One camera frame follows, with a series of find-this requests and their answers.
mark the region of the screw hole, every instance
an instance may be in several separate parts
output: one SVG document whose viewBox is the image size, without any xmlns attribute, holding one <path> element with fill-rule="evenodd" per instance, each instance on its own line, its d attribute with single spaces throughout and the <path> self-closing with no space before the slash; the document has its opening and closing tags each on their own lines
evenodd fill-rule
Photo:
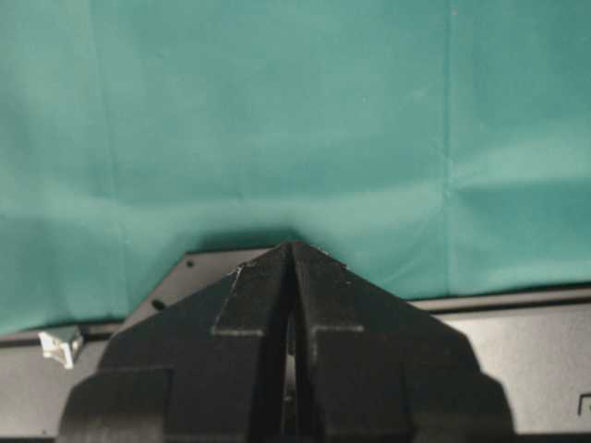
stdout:
<svg viewBox="0 0 591 443">
<path fill-rule="evenodd" d="M 157 311 L 162 311 L 163 309 L 166 308 L 166 305 L 164 304 L 164 302 L 162 302 L 161 300 L 158 300 L 158 299 L 152 300 L 151 305 Z"/>
</svg>

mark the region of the dark gray surface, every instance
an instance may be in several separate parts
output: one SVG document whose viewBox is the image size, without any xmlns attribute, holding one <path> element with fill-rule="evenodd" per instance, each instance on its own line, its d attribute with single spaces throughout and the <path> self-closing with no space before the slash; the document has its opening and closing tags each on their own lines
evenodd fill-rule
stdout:
<svg viewBox="0 0 591 443">
<path fill-rule="evenodd" d="M 154 299 L 171 305 L 265 251 L 186 254 L 125 327 L 158 312 Z M 589 288 L 577 288 L 413 304 L 445 312 L 484 309 L 438 317 L 468 336 L 483 371 L 503 384 L 518 432 L 588 432 L 591 413 L 579 415 L 578 405 L 581 394 L 591 393 L 591 304 L 581 304 L 589 295 Z M 552 301 L 578 304 L 499 309 Z M 0 347 L 0 437 L 54 436 L 70 388 L 93 372 L 105 343 L 87 344 L 74 370 L 66 371 L 43 359 L 40 346 L 15 346 L 22 340 L 36 342 L 36 332 L 15 334 L 10 347 Z"/>
</svg>

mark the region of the small white plastic piece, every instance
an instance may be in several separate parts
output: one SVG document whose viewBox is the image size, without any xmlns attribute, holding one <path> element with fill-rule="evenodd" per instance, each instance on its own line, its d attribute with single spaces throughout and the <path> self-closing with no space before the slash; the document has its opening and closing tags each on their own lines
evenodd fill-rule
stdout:
<svg viewBox="0 0 591 443">
<path fill-rule="evenodd" d="M 52 328 L 39 332 L 43 357 L 53 358 L 72 369 L 84 344 L 82 332 L 78 326 Z"/>
</svg>

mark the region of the green cloth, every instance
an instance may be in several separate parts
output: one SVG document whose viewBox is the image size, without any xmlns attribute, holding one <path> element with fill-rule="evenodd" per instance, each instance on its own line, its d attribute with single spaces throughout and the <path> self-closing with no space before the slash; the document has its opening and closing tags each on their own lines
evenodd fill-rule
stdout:
<svg viewBox="0 0 591 443">
<path fill-rule="evenodd" d="M 186 250 L 405 298 L 591 280 L 587 0 L 0 0 L 0 332 Z"/>
</svg>

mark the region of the black plastic object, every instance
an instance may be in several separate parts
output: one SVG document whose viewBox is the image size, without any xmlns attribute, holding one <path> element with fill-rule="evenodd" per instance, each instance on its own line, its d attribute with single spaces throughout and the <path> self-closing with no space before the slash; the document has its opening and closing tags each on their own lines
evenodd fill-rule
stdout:
<svg viewBox="0 0 591 443">
<path fill-rule="evenodd" d="M 284 424 L 288 318 L 297 414 Z M 59 442 L 513 438 L 466 337 L 308 245 L 276 247 L 112 338 Z"/>
</svg>

